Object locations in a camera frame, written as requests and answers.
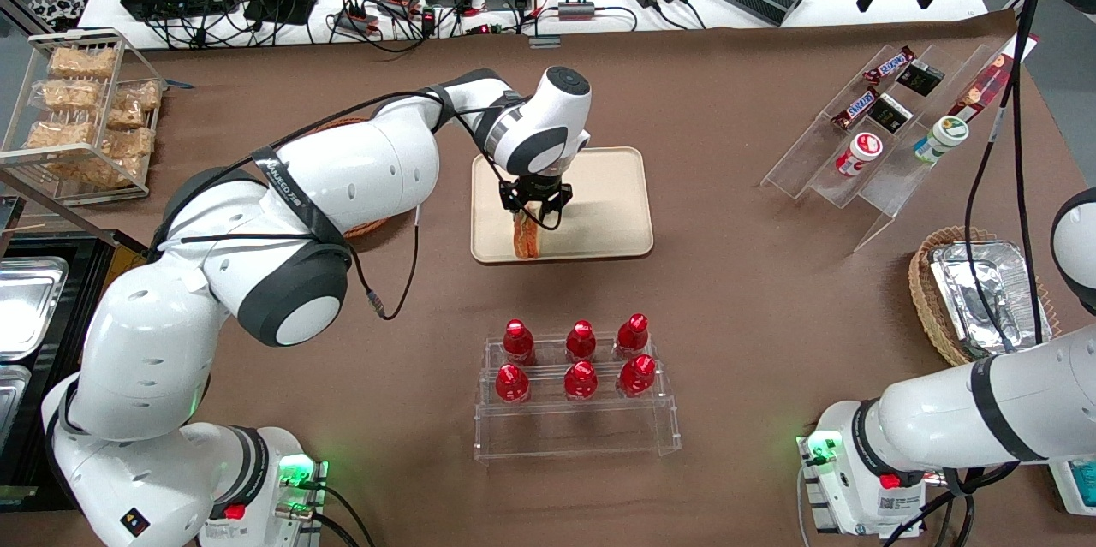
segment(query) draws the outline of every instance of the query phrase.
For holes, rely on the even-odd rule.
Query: wicker basket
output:
[[[992,232],[977,228],[971,228],[970,236],[972,241],[992,241],[996,239],[996,236]],[[956,337],[955,329],[951,326],[951,318],[948,316],[947,306],[944,305],[944,298],[940,297],[939,290],[936,288],[936,278],[933,277],[933,271],[929,269],[928,251],[946,243],[960,241],[963,241],[963,228],[961,226],[943,228],[928,235],[928,238],[921,243],[921,248],[913,254],[913,259],[910,260],[910,294],[913,296],[913,305],[917,308],[917,318],[921,319],[921,326],[924,327],[928,340],[936,346],[936,351],[951,365],[970,363],[974,361],[974,356],[971,356],[967,352],[967,349],[963,347],[962,343]],[[1047,322],[1050,323],[1051,337],[1057,338],[1062,333],[1062,330],[1059,328],[1058,316],[1054,312],[1053,306],[1050,305],[1047,289],[1039,283],[1038,277],[1036,277],[1036,288],[1039,293],[1039,299],[1042,303],[1042,309],[1047,314]]]
[[[362,117],[343,117],[341,119],[335,119],[333,122],[324,123],[322,126],[320,126],[320,127],[318,127],[318,128],[316,128],[313,130],[310,130],[310,133],[308,133],[308,134],[316,134],[316,133],[318,133],[318,130],[326,130],[326,129],[336,128],[339,126],[347,126],[347,125],[352,125],[353,123],[361,123],[361,122],[365,122],[365,121],[366,119],[364,119]],[[381,226],[384,226],[384,224],[387,223],[387,221],[388,221],[388,218],[383,218],[383,219],[378,219],[378,220],[375,220],[375,221],[369,221],[369,223],[363,224],[361,226],[355,226],[355,227],[351,228],[350,230],[343,232],[343,236],[346,239],[354,239],[356,237],[368,235],[369,232],[373,232],[374,230],[376,230],[376,229],[380,228]]]

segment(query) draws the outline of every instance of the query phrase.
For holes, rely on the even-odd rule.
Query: stainless steel tray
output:
[[[3,451],[27,383],[31,383],[31,372],[26,367],[0,365],[0,451]]]
[[[65,259],[0,260],[0,362],[19,361],[37,350],[67,277]]]

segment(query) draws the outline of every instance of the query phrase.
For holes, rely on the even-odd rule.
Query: red bottle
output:
[[[585,320],[574,323],[574,329],[567,334],[567,360],[571,363],[590,361],[594,357],[597,340],[594,339],[594,328]]]
[[[597,373],[589,361],[579,361],[563,375],[563,391],[571,401],[583,401],[597,390]]]
[[[506,332],[502,335],[502,350],[506,351],[506,361],[514,365],[529,366],[537,363],[533,333],[521,320],[514,319],[506,324]]]
[[[525,403],[529,400],[529,377],[521,367],[507,363],[499,368],[494,392],[506,403]]]
[[[647,347],[647,317],[635,314],[617,331],[616,343],[613,344],[613,355],[620,361],[636,358]]]
[[[638,397],[654,384],[654,360],[641,354],[624,364],[617,376],[617,391],[624,397]]]

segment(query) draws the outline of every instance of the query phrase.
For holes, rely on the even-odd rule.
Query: wire rack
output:
[[[23,76],[15,111],[8,123],[2,147],[0,147],[0,168],[8,169],[13,175],[46,193],[53,200],[65,206],[107,203],[125,198],[148,196],[149,158],[151,152],[142,156],[137,166],[126,169],[104,151],[104,139],[107,134],[107,117],[114,95],[121,88],[137,88],[148,82],[157,83],[159,93],[167,88],[167,82],[152,68],[152,64],[135,49],[122,33],[116,30],[87,30],[66,33],[47,33],[46,35],[27,38],[34,52]],[[83,52],[101,53],[115,50],[114,66],[109,79],[67,78],[66,80],[95,80],[102,83],[95,110],[83,111],[39,111],[30,105],[32,88],[35,79],[45,73],[53,53],[61,47]],[[127,53],[137,60],[128,60]],[[123,67],[128,78],[122,80]],[[52,147],[27,148],[27,134],[21,128],[26,121],[26,114],[36,114],[38,122],[50,123],[92,123],[93,136],[87,143],[57,145]],[[145,127],[156,133],[160,117],[159,105],[145,115]],[[117,173],[114,185],[104,187],[87,181],[72,179],[62,169],[79,164],[83,169],[93,169],[106,174]]]

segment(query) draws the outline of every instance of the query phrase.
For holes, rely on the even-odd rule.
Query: white container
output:
[[[935,164],[944,153],[967,140],[969,135],[967,122],[951,115],[940,117],[933,129],[913,146],[913,155],[926,164]]]
[[[837,157],[834,166],[836,166],[837,172],[843,175],[856,176],[860,174],[865,164],[878,158],[882,152],[883,141],[869,130],[861,130],[860,134],[856,135],[856,138],[849,141],[845,152]]]

